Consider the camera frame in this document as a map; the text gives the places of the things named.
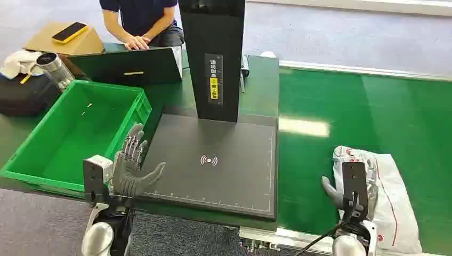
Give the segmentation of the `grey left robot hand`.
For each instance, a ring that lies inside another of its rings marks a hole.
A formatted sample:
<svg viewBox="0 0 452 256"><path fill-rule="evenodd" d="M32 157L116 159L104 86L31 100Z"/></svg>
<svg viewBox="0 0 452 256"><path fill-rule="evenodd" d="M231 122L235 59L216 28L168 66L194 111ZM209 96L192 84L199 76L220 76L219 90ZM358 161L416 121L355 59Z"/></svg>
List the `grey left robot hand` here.
<svg viewBox="0 0 452 256"><path fill-rule="evenodd" d="M113 190L117 194L131 198L142 195L155 185L166 167L166 163L161 162L153 171L141 170L142 153L148 144L146 139L142 139L143 128L142 123L131 127L114 159L111 179Z"/></svg>

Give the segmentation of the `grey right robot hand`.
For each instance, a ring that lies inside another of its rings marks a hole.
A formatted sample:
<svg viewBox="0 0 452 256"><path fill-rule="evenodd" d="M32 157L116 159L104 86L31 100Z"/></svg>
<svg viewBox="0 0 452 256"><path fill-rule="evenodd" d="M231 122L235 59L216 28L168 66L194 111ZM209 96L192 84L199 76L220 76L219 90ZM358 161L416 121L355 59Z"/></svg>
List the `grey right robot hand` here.
<svg viewBox="0 0 452 256"><path fill-rule="evenodd" d="M321 184L327 196L339 210L351 211L353 221L373 220L378 201L376 166L370 161L336 160L333 166L335 186L323 176Z"/></svg>

